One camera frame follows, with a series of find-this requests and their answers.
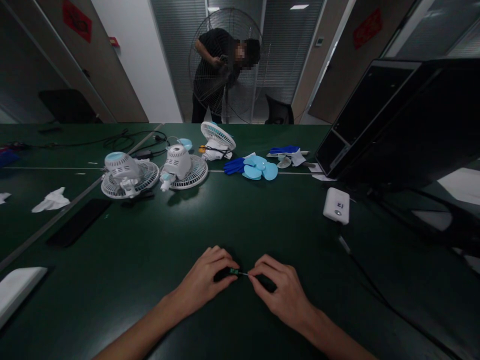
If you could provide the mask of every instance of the standing fan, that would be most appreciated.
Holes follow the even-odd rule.
[[[183,190],[200,184],[209,172],[207,163],[196,155],[190,155],[181,144],[172,145],[167,152],[166,161],[161,168],[160,189]]]
[[[135,160],[115,151],[105,157],[108,172],[103,176],[101,191],[112,199],[134,198],[159,180],[159,167],[150,161]]]
[[[212,32],[216,33],[215,40],[207,36],[209,41],[204,46],[212,57],[222,61],[223,65],[217,67],[204,60],[195,48],[197,39],[202,42],[205,34]],[[203,20],[192,40],[188,67],[193,95],[204,108],[224,119],[237,116],[249,123],[242,117],[250,119],[261,90],[257,83],[265,78],[265,67],[260,68],[258,63],[260,59],[266,61],[268,56],[261,53],[261,44],[259,27],[239,9],[223,8]]]

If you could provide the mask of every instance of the light blue fan blade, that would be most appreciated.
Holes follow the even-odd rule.
[[[251,157],[247,157],[245,160],[243,160],[243,163],[245,165],[255,166],[255,163],[254,163],[254,161],[252,160]]]
[[[251,177],[249,177],[249,176],[248,176],[246,173],[244,173],[244,172],[242,173],[242,175],[243,175],[244,177],[246,177],[247,179],[250,179],[250,180],[260,180],[260,179],[262,178],[261,176],[255,177],[255,178],[251,178]]]
[[[279,174],[279,168],[277,165],[271,162],[265,164],[265,170],[262,171],[263,177],[267,180],[273,180]]]
[[[192,140],[186,139],[186,138],[180,138],[178,139],[180,144],[182,144],[185,147],[185,150],[189,151],[192,148]]]
[[[262,177],[262,172],[260,170],[258,170],[257,168],[255,167],[251,167],[251,166],[248,166],[248,165],[245,165],[243,167],[243,171],[245,172],[245,174],[248,175],[249,178],[251,179],[255,179],[255,178],[258,178],[258,177]]]
[[[258,170],[265,170],[265,165],[267,164],[267,160],[264,159],[263,157],[261,156],[258,156],[258,155],[255,155],[255,156],[252,156],[251,158],[249,159],[252,159],[253,162],[255,163],[255,167],[258,169]]]

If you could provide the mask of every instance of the white power bank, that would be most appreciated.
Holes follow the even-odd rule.
[[[19,268],[0,282],[0,329],[46,272],[46,267]]]
[[[326,192],[323,215],[335,222],[347,225],[350,220],[350,195],[331,187]]]

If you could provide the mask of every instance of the blue glove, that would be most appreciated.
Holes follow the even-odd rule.
[[[239,157],[235,160],[226,162],[223,166],[223,171],[227,175],[235,174],[235,173],[243,173],[244,172],[244,158]]]
[[[272,147],[270,150],[270,154],[293,154],[296,153],[300,149],[300,146],[285,146],[285,147]]]

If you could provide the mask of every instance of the office chair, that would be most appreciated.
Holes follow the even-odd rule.
[[[284,102],[275,100],[274,98],[265,94],[266,101],[268,102],[268,120],[265,121],[265,125],[293,125],[294,124],[294,112],[292,106]]]
[[[60,124],[102,123],[78,90],[45,90],[40,91],[38,97]]]

